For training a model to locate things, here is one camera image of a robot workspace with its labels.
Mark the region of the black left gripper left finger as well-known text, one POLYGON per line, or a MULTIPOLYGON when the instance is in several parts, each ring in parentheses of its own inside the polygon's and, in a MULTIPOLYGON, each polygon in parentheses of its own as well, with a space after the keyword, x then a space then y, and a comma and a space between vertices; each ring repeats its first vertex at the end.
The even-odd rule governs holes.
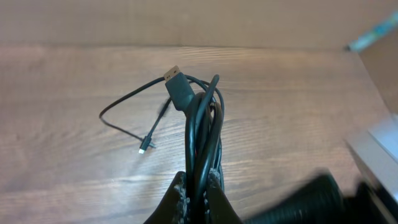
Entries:
POLYGON ((186 173, 177 172, 159 205, 144 224, 188 223, 189 198, 185 182, 186 173))

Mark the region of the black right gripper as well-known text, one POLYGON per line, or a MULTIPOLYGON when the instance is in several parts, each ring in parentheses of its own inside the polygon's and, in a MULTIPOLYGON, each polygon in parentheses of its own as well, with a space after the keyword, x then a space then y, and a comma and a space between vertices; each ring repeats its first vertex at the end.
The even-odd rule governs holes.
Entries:
POLYGON ((397 200, 382 186, 360 182, 345 197, 329 172, 322 172, 273 207, 245 223, 321 223, 343 215, 343 223, 397 224, 397 200))

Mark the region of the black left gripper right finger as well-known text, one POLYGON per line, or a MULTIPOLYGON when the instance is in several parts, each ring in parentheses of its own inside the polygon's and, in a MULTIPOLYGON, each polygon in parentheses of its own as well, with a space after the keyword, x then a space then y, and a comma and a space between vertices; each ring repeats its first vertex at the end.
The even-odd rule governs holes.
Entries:
POLYGON ((242 224, 220 185, 220 175, 213 169, 208 174, 206 198, 211 224, 242 224))

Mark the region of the black USB cable thick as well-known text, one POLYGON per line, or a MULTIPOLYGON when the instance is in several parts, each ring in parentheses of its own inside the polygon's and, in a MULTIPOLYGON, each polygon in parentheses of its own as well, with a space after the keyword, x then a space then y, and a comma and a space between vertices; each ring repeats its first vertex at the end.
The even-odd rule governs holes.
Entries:
POLYGON ((208 175, 217 169, 223 125, 223 103, 213 101, 220 76, 214 75, 204 91, 195 93, 189 82, 202 82, 183 74, 178 66, 164 74, 165 86, 174 107, 185 114, 186 193, 190 199, 187 219, 191 223, 205 220, 205 197, 208 175))

